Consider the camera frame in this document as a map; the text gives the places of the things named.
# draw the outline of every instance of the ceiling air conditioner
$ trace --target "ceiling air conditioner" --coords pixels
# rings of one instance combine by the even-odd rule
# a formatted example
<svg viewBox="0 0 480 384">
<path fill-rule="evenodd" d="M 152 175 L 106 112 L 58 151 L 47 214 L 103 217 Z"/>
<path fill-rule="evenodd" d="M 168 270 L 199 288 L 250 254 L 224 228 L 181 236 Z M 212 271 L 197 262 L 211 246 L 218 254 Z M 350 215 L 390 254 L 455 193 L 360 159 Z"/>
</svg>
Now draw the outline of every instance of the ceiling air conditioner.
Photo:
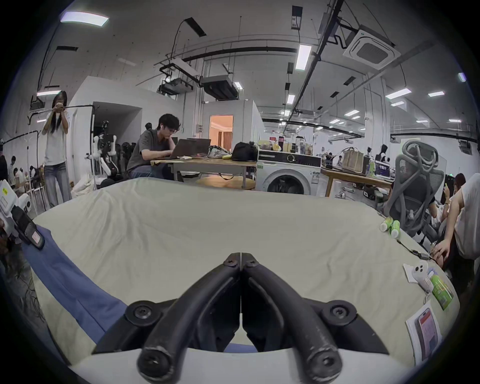
<svg viewBox="0 0 480 384">
<path fill-rule="evenodd" d="M 465 153 L 467 155 L 472 154 L 472 146 L 470 145 L 470 143 L 468 141 L 458 140 L 458 144 L 459 144 L 460 151 L 462 151 L 463 153 Z"/>
<path fill-rule="evenodd" d="M 347 49 L 343 56 L 380 70 L 400 57 L 394 44 L 386 37 L 361 25 L 358 32 L 351 32 L 346 40 Z"/>
</svg>

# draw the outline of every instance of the white bedsheet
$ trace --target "white bedsheet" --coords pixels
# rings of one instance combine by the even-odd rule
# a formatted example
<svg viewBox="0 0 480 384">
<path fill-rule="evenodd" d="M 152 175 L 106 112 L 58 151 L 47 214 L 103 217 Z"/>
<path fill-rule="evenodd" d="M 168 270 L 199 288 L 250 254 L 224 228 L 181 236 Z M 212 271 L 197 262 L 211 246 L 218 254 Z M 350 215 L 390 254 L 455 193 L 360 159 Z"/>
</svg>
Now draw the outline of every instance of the white bedsheet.
<svg viewBox="0 0 480 384">
<path fill-rule="evenodd" d="M 357 202 L 313 196 L 206 188 L 135 179 L 80 196 L 35 219 L 97 285 L 127 305 L 180 296 L 232 252 L 250 252 L 300 295 L 347 300 L 401 363 L 414 365 L 405 325 L 424 292 L 403 263 L 419 260 L 378 229 L 382 218 Z M 405 233 L 411 249 L 421 247 Z M 449 284 L 443 271 L 439 275 Z M 53 337 L 72 364 L 93 341 L 34 277 Z M 442 335 L 455 320 L 457 297 L 432 306 Z M 251 344 L 246 336 L 235 342 Z"/>
</svg>

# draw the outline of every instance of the gray t-shirt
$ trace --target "gray t-shirt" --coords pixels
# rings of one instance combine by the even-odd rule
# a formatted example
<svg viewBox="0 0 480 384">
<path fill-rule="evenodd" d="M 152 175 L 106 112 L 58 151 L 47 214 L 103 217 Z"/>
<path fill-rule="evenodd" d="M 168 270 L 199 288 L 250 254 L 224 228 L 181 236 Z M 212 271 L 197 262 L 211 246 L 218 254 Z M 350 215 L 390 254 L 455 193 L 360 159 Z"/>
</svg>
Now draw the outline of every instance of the gray t-shirt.
<svg viewBox="0 0 480 384">
<path fill-rule="evenodd" d="M 150 160 L 144 160 L 142 157 L 142 151 L 149 149 L 150 151 L 168 151 L 170 144 L 168 140 L 162 140 L 158 142 L 156 130 L 147 129 L 140 135 L 137 145 L 133 149 L 132 156 L 128 161 L 127 173 L 132 169 L 139 167 L 140 165 L 150 165 Z"/>
<path fill-rule="evenodd" d="M 456 245 L 464 259 L 475 260 L 480 256 L 480 173 L 463 184 L 460 193 L 464 207 L 455 224 Z"/>
</svg>

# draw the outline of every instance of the bottle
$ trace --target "bottle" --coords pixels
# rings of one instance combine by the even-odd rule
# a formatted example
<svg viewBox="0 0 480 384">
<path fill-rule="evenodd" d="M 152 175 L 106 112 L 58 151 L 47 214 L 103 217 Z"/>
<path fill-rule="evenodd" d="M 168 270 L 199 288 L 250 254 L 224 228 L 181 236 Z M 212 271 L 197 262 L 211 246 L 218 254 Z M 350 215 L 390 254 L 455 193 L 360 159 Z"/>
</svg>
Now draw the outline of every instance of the bottle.
<svg viewBox="0 0 480 384">
<path fill-rule="evenodd" d="M 392 235 L 392 237 L 394 239 L 396 239 L 396 238 L 398 238 L 398 236 L 400 236 L 400 222 L 398 220 L 395 220 L 392 223 L 391 230 L 390 230 L 390 235 Z"/>
<path fill-rule="evenodd" d="M 386 232 L 391 225 L 393 224 L 393 218 L 392 217 L 387 217 L 382 224 L 380 224 L 380 231 Z"/>
</svg>

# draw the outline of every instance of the paper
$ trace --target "paper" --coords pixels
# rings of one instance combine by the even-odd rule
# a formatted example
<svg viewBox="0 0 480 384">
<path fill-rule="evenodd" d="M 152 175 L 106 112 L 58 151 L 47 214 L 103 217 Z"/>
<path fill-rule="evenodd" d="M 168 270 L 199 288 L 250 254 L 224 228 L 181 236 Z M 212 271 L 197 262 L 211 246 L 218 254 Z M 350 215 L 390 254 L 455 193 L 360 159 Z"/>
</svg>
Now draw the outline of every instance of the paper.
<svg viewBox="0 0 480 384">
<path fill-rule="evenodd" d="M 442 334 L 430 300 L 406 322 L 413 346 L 415 365 L 422 364 L 442 342 Z"/>
<path fill-rule="evenodd" d="M 403 264 L 403 269 L 405 270 L 405 274 L 407 275 L 408 282 L 418 284 L 418 282 L 414 279 L 412 275 L 413 267 L 409 264 Z"/>
</svg>

